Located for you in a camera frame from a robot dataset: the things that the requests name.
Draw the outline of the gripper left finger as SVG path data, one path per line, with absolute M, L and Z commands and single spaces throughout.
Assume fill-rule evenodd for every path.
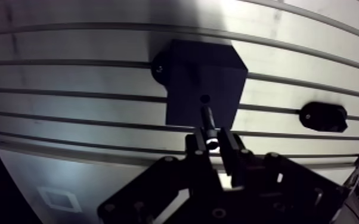
M 185 137 L 185 158 L 162 157 L 102 202 L 97 214 L 102 223 L 153 223 L 183 189 L 190 200 L 206 204 L 223 192 L 218 172 L 209 158 L 206 132 Z

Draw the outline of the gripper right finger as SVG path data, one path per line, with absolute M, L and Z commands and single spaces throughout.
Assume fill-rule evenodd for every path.
M 228 129 L 218 140 L 235 189 L 222 202 L 235 223 L 333 223 L 351 192 L 278 153 L 255 155 Z

